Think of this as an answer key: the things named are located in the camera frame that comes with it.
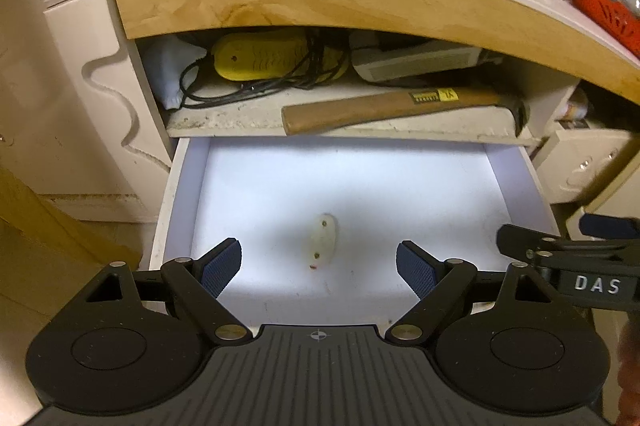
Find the metal pin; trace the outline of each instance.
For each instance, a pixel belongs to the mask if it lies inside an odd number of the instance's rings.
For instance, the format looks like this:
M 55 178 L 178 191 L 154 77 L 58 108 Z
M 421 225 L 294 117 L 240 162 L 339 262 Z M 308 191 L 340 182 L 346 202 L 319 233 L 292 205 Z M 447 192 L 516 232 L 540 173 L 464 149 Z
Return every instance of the metal pin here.
M 422 329 L 415 325 L 396 325 L 391 329 L 391 335 L 396 340 L 413 341 L 422 335 Z
M 246 336 L 246 329 L 240 325 L 222 325 L 216 329 L 216 335 L 221 340 L 235 341 Z

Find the orange basket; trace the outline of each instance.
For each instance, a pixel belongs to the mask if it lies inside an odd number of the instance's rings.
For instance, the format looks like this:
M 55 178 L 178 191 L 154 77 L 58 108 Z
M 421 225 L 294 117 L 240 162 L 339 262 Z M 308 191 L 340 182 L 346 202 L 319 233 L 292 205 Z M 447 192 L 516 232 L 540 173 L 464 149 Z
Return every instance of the orange basket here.
M 572 0 L 574 5 L 640 58 L 640 20 L 615 0 Z

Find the power cord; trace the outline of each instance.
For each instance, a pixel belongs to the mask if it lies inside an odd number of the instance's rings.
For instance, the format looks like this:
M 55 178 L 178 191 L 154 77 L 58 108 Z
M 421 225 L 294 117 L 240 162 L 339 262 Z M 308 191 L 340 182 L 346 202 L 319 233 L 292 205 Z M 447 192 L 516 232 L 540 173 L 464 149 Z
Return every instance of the power cord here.
M 300 89 L 312 89 L 320 81 L 323 75 L 328 77 L 322 82 L 330 82 L 335 79 L 335 76 L 340 71 L 345 60 L 348 56 L 348 51 L 343 50 L 342 55 L 338 59 L 338 63 L 329 70 L 322 69 L 322 59 L 324 57 L 325 43 L 321 35 L 311 29 L 307 29 L 306 35 L 306 47 L 308 51 L 306 55 L 300 59 L 293 69 L 282 77 L 273 79 L 259 79 L 247 82 L 241 82 L 240 87 L 232 93 L 226 95 L 219 95 L 214 97 L 203 97 L 193 93 L 195 90 L 195 82 L 186 88 L 184 86 L 184 77 L 186 74 L 198 66 L 201 62 L 210 57 L 209 54 L 204 56 L 195 62 L 192 62 L 187 66 L 180 74 L 179 86 L 180 91 L 184 94 L 180 107 L 189 109 L 206 109 L 216 106 L 224 106 L 226 104 L 233 104 L 235 102 L 242 102 L 250 99 L 256 99 L 272 95 L 279 91 L 288 88 L 300 88 Z M 308 69 L 302 75 L 294 75 L 306 62 L 308 62 Z M 187 104 L 187 100 L 195 101 L 193 104 Z

